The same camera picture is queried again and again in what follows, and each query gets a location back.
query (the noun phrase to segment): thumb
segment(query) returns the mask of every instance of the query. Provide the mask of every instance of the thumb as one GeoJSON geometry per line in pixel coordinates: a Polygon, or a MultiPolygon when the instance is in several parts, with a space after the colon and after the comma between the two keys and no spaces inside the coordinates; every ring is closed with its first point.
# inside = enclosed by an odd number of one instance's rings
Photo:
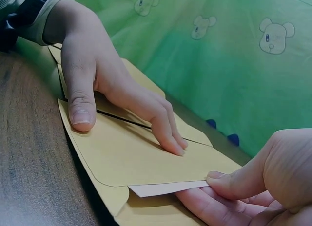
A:
{"type": "Polygon", "coordinates": [[[71,124],[75,130],[86,132],[95,124],[96,104],[94,99],[94,77],[90,65],[75,64],[67,58],[62,63],[68,91],[68,109],[71,124]]]}
{"type": "Polygon", "coordinates": [[[209,172],[207,183],[218,195],[231,200],[250,198],[266,191],[263,170],[269,151],[270,144],[266,144],[250,162],[232,174],[209,172]]]}

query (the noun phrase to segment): cartoon bear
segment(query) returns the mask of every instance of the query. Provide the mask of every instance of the cartoon bear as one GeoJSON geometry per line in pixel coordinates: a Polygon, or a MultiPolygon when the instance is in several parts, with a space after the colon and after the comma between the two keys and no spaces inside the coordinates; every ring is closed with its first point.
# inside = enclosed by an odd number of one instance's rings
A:
{"type": "Polygon", "coordinates": [[[147,16],[151,7],[159,4],[159,0],[137,0],[135,3],[135,11],[141,16],[147,16]]]}
{"type": "Polygon", "coordinates": [[[201,39],[205,36],[207,33],[208,27],[214,26],[216,23],[216,18],[215,17],[209,17],[203,18],[202,16],[198,16],[194,20],[194,29],[192,31],[192,38],[193,39],[201,39]]]}
{"type": "Polygon", "coordinates": [[[259,26],[263,32],[260,41],[260,48],[270,54],[281,54],[286,47],[286,38],[290,38],[295,34],[293,24],[287,22],[283,25],[274,24],[269,18],[263,19],[259,26]]]}

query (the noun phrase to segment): right hand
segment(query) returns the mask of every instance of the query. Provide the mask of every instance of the right hand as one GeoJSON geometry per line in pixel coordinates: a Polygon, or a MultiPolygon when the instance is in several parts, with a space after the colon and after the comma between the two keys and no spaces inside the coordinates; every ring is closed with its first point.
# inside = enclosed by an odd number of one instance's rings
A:
{"type": "Polygon", "coordinates": [[[312,129],[276,132],[248,164],[207,182],[176,195],[209,226],[312,225],[312,129]]]}

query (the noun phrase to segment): finger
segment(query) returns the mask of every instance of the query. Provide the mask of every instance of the finger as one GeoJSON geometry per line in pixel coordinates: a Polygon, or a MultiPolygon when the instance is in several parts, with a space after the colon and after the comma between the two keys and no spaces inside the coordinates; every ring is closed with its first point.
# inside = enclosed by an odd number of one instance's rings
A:
{"type": "Polygon", "coordinates": [[[231,200],[250,198],[266,191],[263,170],[271,148],[270,143],[266,144],[250,162],[230,175],[208,173],[208,184],[217,194],[231,200]]]}
{"type": "Polygon", "coordinates": [[[203,187],[200,189],[204,191],[206,194],[208,194],[210,197],[227,206],[228,208],[246,214],[252,218],[266,209],[266,207],[264,206],[246,204],[240,200],[228,200],[222,198],[211,187],[203,187]]]}
{"type": "Polygon", "coordinates": [[[93,92],[95,63],[87,64],[83,58],[63,54],[62,68],[68,90],[68,109],[72,126],[81,132],[89,131],[96,120],[93,92]]]}
{"type": "Polygon", "coordinates": [[[285,209],[283,209],[282,205],[277,202],[273,201],[265,211],[259,213],[253,218],[251,226],[257,225],[266,225],[266,226],[274,226],[274,225],[285,225],[285,224],[274,224],[273,222],[278,219],[283,213],[285,209]]]}
{"type": "Polygon", "coordinates": [[[293,226],[293,225],[311,225],[312,222],[312,206],[302,208],[297,214],[291,214],[285,211],[282,216],[273,224],[293,226]]]}
{"type": "Polygon", "coordinates": [[[268,207],[275,199],[270,195],[268,191],[258,194],[251,198],[241,199],[242,202],[254,205],[260,205],[268,207]]]}
{"type": "Polygon", "coordinates": [[[124,88],[118,89],[118,92],[110,92],[106,97],[115,105],[126,108],[141,119],[149,121],[155,138],[165,150],[176,155],[184,154],[183,148],[173,137],[167,110],[140,87],[124,84],[124,88]]]}
{"type": "Polygon", "coordinates": [[[154,93],[154,92],[151,92],[151,95],[153,97],[155,97],[156,100],[158,102],[160,102],[161,105],[167,110],[167,115],[168,115],[171,131],[172,131],[172,135],[175,138],[175,140],[177,141],[177,143],[183,149],[187,148],[187,146],[188,146],[187,141],[178,132],[178,128],[176,126],[176,119],[175,119],[175,116],[174,116],[174,110],[172,108],[171,103],[168,102],[166,99],[162,98],[161,96],[159,96],[158,94],[154,93]]]}
{"type": "Polygon", "coordinates": [[[236,212],[198,188],[177,192],[176,196],[194,215],[209,226],[248,226],[251,217],[236,212]]]}

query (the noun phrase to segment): white card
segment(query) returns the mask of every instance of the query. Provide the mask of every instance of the white card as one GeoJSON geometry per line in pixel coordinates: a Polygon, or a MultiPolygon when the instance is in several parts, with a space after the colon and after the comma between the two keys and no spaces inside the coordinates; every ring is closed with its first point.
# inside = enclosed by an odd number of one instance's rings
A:
{"type": "Polygon", "coordinates": [[[168,184],[155,184],[155,185],[134,185],[128,186],[140,198],[158,196],[168,193],[175,193],[182,190],[191,188],[201,188],[208,186],[206,181],[189,181],[189,182],[176,182],[168,184]]]}

